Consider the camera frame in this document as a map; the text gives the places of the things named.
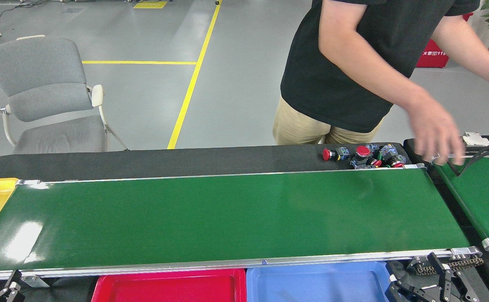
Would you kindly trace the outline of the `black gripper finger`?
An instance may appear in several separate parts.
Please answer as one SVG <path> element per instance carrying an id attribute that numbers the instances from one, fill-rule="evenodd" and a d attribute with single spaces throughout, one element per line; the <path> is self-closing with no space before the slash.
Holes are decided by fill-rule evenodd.
<path id="1" fill-rule="evenodd" d="M 428 261 L 439 275 L 440 301 L 479 302 L 480 298 L 469 283 L 466 275 L 454 271 L 448 264 L 440 262 L 435 253 L 428 255 Z"/>
<path id="2" fill-rule="evenodd" d="M 23 302 L 23 294 L 21 293 L 22 273 L 19 270 L 14 270 L 7 280 L 4 288 L 0 290 L 0 302 Z"/>
<path id="3" fill-rule="evenodd" d="M 395 274 L 394 262 L 387 262 L 386 269 L 390 273 L 390 284 L 386 290 L 386 298 L 389 302 L 426 302 L 423 292 L 414 286 L 408 285 Z"/>

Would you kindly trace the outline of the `person's right hand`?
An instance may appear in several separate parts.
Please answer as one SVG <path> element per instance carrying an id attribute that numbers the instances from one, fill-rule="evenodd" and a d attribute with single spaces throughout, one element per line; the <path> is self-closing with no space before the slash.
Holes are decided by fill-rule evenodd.
<path id="1" fill-rule="evenodd" d="M 414 151 L 425 161 L 444 165 L 449 159 L 456 166 L 464 163 L 465 146 L 452 115 L 433 97 L 410 99 L 403 105 L 414 133 Z"/>

